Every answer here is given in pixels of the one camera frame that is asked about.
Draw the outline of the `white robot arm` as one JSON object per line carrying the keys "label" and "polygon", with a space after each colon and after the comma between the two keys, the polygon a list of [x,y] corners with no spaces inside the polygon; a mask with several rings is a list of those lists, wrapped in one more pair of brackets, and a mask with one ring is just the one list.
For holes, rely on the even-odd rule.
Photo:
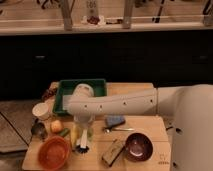
{"label": "white robot arm", "polygon": [[80,84],[62,98],[74,116],[148,115],[163,109],[174,116],[171,171],[213,171],[213,85],[152,88],[128,94],[94,97]]}

